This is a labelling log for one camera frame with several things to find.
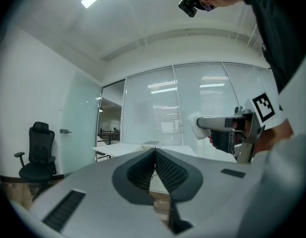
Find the white table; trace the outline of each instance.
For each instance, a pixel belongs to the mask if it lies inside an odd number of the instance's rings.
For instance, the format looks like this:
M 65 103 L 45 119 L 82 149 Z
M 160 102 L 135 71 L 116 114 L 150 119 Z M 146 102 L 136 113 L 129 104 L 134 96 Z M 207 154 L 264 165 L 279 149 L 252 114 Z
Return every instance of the white table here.
M 191 149 L 190 146 L 185 145 L 168 145 L 168 146 L 158 146 L 160 149 L 168 149 L 171 151 L 179 152 L 182 154 L 190 155 L 190 156 L 195 156 L 196 153 Z M 98 147 L 93 147 L 93 150 L 97 152 L 104 153 L 106 155 L 110 155 L 112 157 L 118 157 L 122 156 L 128 153 L 136 152 L 136 151 L 141 151 L 144 150 L 142 148 L 142 145 L 137 145 L 137 144 L 125 144 L 125 143 L 119 143 L 119 144 L 114 144 L 114 145 L 106 145 L 106 146 L 98 146 Z

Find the office room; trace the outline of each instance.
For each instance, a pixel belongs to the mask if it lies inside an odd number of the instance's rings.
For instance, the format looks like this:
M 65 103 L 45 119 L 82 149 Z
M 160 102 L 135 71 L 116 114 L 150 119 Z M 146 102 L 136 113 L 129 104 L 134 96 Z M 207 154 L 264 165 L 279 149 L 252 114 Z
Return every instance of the office room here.
M 0 195 L 22 232 L 267 237 L 291 217 L 306 40 L 293 30 L 292 57 L 276 56 L 263 0 L 15 1 L 0 24 Z

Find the black office chair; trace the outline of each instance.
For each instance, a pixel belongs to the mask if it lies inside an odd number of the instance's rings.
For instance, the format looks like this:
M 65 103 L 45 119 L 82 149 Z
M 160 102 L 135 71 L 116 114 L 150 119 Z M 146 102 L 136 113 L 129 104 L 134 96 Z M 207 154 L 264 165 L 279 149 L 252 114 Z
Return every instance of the black office chair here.
M 29 131 L 30 136 L 30 163 L 24 165 L 22 155 L 24 152 L 14 154 L 20 158 L 22 168 L 19 171 L 21 178 L 29 182 L 40 183 L 40 188 L 32 198 L 34 201 L 49 187 L 48 181 L 56 174 L 55 157 L 51 155 L 55 133 L 49 130 L 49 125 L 35 122 Z

